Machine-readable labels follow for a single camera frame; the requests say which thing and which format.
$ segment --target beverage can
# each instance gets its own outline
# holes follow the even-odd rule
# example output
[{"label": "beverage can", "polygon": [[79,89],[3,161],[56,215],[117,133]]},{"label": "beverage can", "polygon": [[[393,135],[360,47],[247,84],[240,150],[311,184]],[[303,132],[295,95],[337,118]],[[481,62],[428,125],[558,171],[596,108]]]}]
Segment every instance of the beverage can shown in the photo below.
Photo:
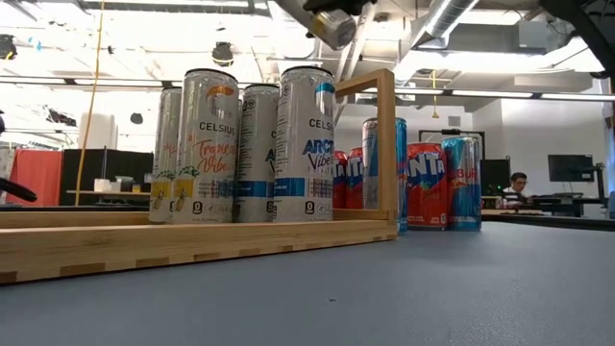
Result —
[{"label": "beverage can", "polygon": [[346,165],[348,183],[346,186],[346,208],[363,209],[363,148],[353,148]]},{"label": "beverage can", "polygon": [[279,100],[280,88],[275,85],[250,85],[243,91],[235,222],[273,220]]},{"label": "beverage can", "polygon": [[282,75],[274,222],[333,220],[333,83],[331,72],[313,66]]},{"label": "beverage can", "polygon": [[346,174],[348,158],[346,153],[341,150],[333,152],[333,208],[346,208],[346,185],[348,175]]},{"label": "beverage can", "polygon": [[[395,119],[395,158],[397,163],[397,228],[407,231],[407,129],[406,121]],[[363,123],[363,206],[378,208],[378,118]]]},{"label": "beverage can", "polygon": [[470,136],[445,138],[449,189],[449,222],[453,231],[479,231],[480,216],[480,142]]},{"label": "beverage can", "polygon": [[182,114],[182,89],[167,87],[160,94],[156,148],[152,169],[149,220],[171,222],[173,215],[173,180],[177,164],[177,141]]},{"label": "beverage can", "polygon": [[174,223],[233,221],[238,92],[228,73],[185,74]]},{"label": "beverage can", "polygon": [[407,146],[407,226],[442,231],[447,226],[446,157],[437,143]]}]

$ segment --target gray table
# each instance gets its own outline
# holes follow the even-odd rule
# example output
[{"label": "gray table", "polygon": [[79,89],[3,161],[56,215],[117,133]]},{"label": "gray table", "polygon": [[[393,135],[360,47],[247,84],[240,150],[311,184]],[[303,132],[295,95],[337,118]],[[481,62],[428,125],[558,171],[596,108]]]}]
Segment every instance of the gray table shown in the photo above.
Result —
[{"label": "gray table", "polygon": [[0,345],[613,345],[614,253],[615,234],[485,223],[5,286]]}]

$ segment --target white can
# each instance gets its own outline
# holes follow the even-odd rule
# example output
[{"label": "white can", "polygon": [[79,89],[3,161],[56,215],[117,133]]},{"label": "white can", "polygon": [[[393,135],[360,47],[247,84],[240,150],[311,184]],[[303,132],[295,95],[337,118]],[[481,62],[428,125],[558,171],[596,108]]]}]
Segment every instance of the white can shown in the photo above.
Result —
[{"label": "white can", "polygon": [[243,91],[235,222],[273,220],[279,100],[275,85],[251,85]]},{"label": "white can", "polygon": [[160,95],[149,220],[171,222],[173,214],[173,180],[177,164],[177,138],[182,115],[182,89],[168,87]]},{"label": "white can", "polygon": [[274,222],[331,221],[333,75],[318,67],[293,67],[281,84]]},{"label": "white can", "polygon": [[186,72],[173,223],[233,221],[238,93],[228,73]]}]

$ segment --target yellow cable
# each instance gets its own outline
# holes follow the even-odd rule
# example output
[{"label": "yellow cable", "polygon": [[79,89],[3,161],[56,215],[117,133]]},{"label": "yellow cable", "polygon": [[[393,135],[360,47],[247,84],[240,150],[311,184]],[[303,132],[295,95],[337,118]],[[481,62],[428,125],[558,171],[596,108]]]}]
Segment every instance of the yellow cable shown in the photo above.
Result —
[{"label": "yellow cable", "polygon": [[89,124],[92,119],[92,111],[94,110],[94,96],[98,87],[98,74],[100,71],[100,43],[103,40],[103,13],[105,12],[105,0],[100,3],[100,21],[98,23],[98,43],[96,44],[96,69],[94,71],[94,86],[92,87],[92,96],[89,99],[89,111],[87,112],[86,135],[84,136],[83,147],[81,148],[81,157],[79,158],[79,170],[77,171],[77,187],[75,188],[75,206],[79,206],[79,196],[81,192],[81,175],[84,170],[84,160],[86,158],[87,137],[89,136]]}]

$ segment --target red partition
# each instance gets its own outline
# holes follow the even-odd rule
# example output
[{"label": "red partition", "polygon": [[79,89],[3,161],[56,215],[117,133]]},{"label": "red partition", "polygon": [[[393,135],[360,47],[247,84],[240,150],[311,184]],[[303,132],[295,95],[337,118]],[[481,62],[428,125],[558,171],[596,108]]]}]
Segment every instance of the red partition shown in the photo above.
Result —
[{"label": "red partition", "polygon": [[12,166],[11,181],[32,190],[36,202],[27,202],[7,195],[7,203],[31,207],[57,206],[60,200],[62,151],[17,149]]}]

